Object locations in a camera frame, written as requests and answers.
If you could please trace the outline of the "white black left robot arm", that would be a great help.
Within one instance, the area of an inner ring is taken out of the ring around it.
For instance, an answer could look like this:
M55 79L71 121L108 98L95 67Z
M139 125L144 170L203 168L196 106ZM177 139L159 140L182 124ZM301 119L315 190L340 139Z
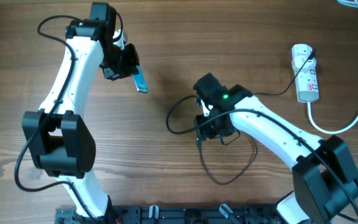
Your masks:
M96 143L83 120L91 84L98 69L105 79L132 77L136 90L147 92L134 45L128 43L121 15L107 3L95 2L89 18L70 17L62 44L65 55L52 89L36 112L22 119L29 152L38 169L63 185L75 203L58 223L118 223L111 199L96 178Z

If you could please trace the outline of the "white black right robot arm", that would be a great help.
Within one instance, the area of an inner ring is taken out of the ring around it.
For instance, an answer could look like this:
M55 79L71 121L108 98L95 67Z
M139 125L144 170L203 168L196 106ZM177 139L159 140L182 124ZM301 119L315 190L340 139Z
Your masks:
M358 197L358 169L348 145L338 136L323 139L269 110L240 85L228 89L213 74L193 87L203 114L196 116L198 147L206 139L248 134L277 155L291 170L294 191L277 205L287 223L329 223L344 217Z

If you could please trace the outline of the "blue screen smartphone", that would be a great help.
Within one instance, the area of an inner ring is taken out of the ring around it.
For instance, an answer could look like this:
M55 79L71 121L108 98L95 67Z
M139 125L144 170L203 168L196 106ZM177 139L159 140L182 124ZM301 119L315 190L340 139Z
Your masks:
M137 73L132 74L135 88L139 93L148 93L149 89L147 87L147 84L144 79L144 76L143 76L140 66L136 66L136 69L137 69Z

